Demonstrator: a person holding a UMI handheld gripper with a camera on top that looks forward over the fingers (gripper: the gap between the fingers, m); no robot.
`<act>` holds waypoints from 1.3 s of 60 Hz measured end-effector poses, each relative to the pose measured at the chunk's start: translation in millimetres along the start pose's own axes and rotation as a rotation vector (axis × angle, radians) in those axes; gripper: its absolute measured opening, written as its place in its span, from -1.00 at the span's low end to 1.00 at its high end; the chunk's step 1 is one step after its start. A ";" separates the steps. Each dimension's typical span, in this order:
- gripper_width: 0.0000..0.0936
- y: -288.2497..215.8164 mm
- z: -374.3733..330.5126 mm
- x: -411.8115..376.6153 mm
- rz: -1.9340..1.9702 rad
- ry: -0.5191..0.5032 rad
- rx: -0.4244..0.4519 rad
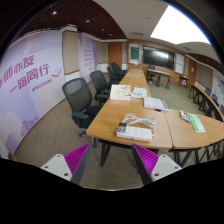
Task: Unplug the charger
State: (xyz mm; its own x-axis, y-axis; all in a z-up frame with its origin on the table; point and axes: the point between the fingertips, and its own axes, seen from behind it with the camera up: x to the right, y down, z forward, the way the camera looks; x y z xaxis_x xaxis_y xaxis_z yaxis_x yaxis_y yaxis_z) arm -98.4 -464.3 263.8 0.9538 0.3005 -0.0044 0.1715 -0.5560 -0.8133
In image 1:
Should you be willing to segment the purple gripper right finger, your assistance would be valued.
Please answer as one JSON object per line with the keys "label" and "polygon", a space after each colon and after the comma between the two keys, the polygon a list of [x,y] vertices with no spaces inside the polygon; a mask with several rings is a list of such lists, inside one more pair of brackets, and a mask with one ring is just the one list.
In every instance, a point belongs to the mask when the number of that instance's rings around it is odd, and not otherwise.
{"label": "purple gripper right finger", "polygon": [[181,170],[168,155],[157,155],[137,144],[132,145],[132,154],[144,185]]}

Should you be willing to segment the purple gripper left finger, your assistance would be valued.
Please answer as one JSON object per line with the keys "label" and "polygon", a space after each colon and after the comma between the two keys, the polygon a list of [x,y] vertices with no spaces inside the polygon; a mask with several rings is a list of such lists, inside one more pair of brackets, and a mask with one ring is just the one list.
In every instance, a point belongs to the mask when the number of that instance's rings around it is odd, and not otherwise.
{"label": "purple gripper left finger", "polygon": [[42,169],[79,185],[89,154],[90,144],[85,144],[66,155],[56,154],[42,166]]}

